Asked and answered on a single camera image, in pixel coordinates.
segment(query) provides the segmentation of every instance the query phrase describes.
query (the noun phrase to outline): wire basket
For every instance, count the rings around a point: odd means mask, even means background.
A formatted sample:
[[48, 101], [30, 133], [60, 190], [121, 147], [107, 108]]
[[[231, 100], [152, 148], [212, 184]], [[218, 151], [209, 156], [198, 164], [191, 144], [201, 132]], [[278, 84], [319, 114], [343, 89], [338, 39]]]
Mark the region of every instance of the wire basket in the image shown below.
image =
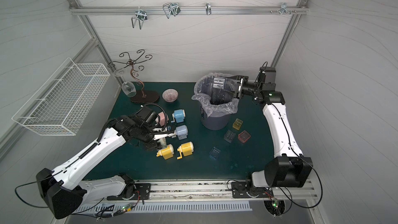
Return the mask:
[[[62, 76], [53, 79], [55, 74]], [[102, 63], [74, 63], [68, 58], [12, 120], [42, 136], [76, 135], [109, 75]]]

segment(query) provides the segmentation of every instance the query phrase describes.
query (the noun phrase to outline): gray trash can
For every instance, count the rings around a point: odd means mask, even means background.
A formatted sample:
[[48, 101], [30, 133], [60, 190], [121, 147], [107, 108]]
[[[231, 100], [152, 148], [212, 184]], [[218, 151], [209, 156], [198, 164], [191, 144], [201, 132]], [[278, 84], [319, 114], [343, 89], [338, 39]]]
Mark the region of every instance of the gray trash can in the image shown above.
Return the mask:
[[214, 89], [214, 77], [231, 77], [224, 73], [210, 73], [196, 82], [192, 96], [193, 100], [199, 101], [201, 122], [210, 130], [224, 128], [231, 118], [231, 114], [238, 111], [239, 100], [227, 91], [235, 91], [236, 85], [232, 80], [226, 79], [224, 89]]

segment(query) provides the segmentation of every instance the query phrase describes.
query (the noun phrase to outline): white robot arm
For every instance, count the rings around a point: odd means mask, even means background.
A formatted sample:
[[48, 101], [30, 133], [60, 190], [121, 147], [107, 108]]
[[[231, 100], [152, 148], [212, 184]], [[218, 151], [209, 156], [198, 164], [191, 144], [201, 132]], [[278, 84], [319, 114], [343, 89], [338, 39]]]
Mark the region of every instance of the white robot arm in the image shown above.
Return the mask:
[[155, 150], [161, 148], [162, 145], [158, 142], [161, 138], [178, 136], [181, 139], [180, 134], [186, 137], [186, 126], [177, 127], [178, 130], [175, 127], [174, 130], [158, 128], [156, 118], [157, 114], [152, 109], [143, 106], [136, 114], [109, 120], [99, 137], [74, 157], [53, 170], [46, 168], [37, 173], [40, 195], [55, 218], [67, 217], [81, 204], [95, 199], [109, 196], [122, 199], [133, 197], [137, 188], [127, 175], [93, 181], [82, 179], [111, 152], [132, 138], [141, 141], [146, 150]]
[[302, 187], [312, 169], [311, 158], [303, 156], [293, 136], [283, 95], [275, 91], [275, 75], [275, 68], [260, 67], [254, 82], [241, 75], [225, 78], [236, 82], [236, 91], [231, 92], [235, 98], [250, 95], [253, 103], [262, 108], [271, 131], [274, 159], [263, 171], [252, 173], [248, 188]]

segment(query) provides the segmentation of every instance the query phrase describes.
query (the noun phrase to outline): green table mat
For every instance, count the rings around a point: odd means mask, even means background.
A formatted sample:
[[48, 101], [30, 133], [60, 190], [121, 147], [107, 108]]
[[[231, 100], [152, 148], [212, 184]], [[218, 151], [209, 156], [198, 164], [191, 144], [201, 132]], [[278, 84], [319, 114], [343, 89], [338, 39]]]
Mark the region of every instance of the green table mat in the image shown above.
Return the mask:
[[[251, 97], [245, 96], [240, 100], [238, 112], [232, 114], [228, 125], [218, 131], [204, 127], [200, 121], [200, 107], [198, 101], [191, 100], [194, 83], [180, 82], [146, 82], [145, 89], [155, 90], [160, 99], [157, 102], [171, 118], [174, 110], [184, 109], [185, 124], [188, 127], [188, 138], [166, 138], [167, 144], [174, 147], [174, 157], [165, 160], [156, 157], [157, 151], [147, 152], [143, 145], [136, 147], [137, 140], [133, 139], [119, 147], [101, 161], [85, 179], [103, 179], [119, 173], [126, 173], [134, 180], [152, 179], [244, 179], [249, 172], [261, 171], [273, 159], [273, 143], [266, 118], [261, 108], [251, 102]], [[178, 91], [178, 99], [168, 103], [162, 98], [166, 89], [173, 88]], [[154, 111], [160, 112], [156, 106], [149, 106]], [[140, 104], [130, 102], [129, 98], [121, 91], [110, 118], [120, 115], [129, 115], [136, 112]], [[239, 118], [243, 121], [239, 131], [232, 128], [233, 122]], [[227, 130], [236, 133], [232, 143], [224, 140]], [[248, 132], [250, 139], [242, 144], [238, 134]], [[194, 152], [192, 155], [177, 160], [180, 155], [177, 148], [186, 142], [192, 141]], [[217, 160], [212, 160], [209, 153], [213, 147], [221, 150]]]

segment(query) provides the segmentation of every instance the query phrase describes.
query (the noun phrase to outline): yellow pencil sharpener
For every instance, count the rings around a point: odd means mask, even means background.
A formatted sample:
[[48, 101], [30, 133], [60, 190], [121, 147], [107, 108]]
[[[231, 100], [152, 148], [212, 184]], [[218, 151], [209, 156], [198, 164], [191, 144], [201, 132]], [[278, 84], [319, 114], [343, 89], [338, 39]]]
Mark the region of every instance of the yellow pencil sharpener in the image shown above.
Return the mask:
[[178, 147], [177, 151], [180, 152], [180, 156], [177, 157], [177, 159], [181, 159], [182, 158], [182, 154], [184, 154], [184, 157], [192, 155], [193, 152], [193, 143], [192, 142], [188, 142], [185, 144], [180, 145], [180, 147]]
[[164, 159], [169, 159], [174, 156], [174, 148], [171, 144], [167, 145], [166, 148], [161, 149], [157, 152], [156, 157], [162, 156]]

